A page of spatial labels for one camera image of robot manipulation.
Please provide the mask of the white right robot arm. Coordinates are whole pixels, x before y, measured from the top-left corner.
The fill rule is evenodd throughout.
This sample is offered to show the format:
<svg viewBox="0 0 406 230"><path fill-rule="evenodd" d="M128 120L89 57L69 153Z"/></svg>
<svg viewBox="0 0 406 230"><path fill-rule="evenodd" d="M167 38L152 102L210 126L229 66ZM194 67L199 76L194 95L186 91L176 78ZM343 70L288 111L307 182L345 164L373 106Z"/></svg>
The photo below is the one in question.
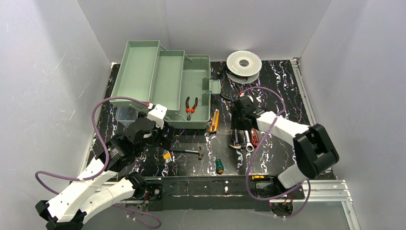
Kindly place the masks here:
<svg viewBox="0 0 406 230"><path fill-rule="evenodd" d="M285 195L307 179L315 179L339 161L338 152L321 124L307 126L287 120L256 106L249 96L234 100L231 107L232 127L239 130L268 132L293 147L296 162L272 177L271 183L254 192L275 199Z"/></svg>

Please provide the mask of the green plastic tool box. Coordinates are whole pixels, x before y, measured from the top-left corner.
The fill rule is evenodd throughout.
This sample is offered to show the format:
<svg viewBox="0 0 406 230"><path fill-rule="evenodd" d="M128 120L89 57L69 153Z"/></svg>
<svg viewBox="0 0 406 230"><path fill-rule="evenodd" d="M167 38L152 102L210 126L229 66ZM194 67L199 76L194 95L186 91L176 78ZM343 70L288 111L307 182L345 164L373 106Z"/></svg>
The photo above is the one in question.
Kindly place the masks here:
<svg viewBox="0 0 406 230"><path fill-rule="evenodd" d="M147 109L126 100L167 108L165 121L178 129L205 129L211 119L211 95L219 94L221 83L211 79L208 55L186 55L183 50L167 50L158 40L128 41L113 87L111 104L117 108L116 119L125 127ZM198 105L187 121L186 98Z"/></svg>

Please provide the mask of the red needle nose pliers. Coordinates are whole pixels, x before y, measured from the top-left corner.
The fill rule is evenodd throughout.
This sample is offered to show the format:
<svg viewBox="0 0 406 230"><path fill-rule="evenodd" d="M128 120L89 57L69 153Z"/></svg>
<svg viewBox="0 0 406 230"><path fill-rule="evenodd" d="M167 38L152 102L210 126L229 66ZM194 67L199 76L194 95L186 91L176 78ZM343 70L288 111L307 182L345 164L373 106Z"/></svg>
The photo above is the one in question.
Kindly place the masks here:
<svg viewBox="0 0 406 230"><path fill-rule="evenodd" d="M192 114L195 112L195 109L198 105L198 98L195 98L194 105L192 107L189 106L190 97L186 98L185 106L186 106L186 113L187 113L187 121L190 121Z"/></svg>

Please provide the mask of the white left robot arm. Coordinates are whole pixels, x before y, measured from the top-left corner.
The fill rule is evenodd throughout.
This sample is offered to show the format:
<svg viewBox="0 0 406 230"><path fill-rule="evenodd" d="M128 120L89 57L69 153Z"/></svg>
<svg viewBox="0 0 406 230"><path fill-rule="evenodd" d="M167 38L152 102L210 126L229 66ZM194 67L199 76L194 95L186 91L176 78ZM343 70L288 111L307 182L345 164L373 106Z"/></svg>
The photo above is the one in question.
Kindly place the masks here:
<svg viewBox="0 0 406 230"><path fill-rule="evenodd" d="M160 200L162 185L149 184L138 172L123 176L109 187L102 185L116 177L140 156L146 145L159 137L167 111L160 104L150 106L146 116L130 125L130 136L113 137L106 143L107 152L93 158L67 188L48 201L39 201L35 209L47 221L46 229L80 230L93 216L126 199L139 199L143 205L148 200Z"/></svg>

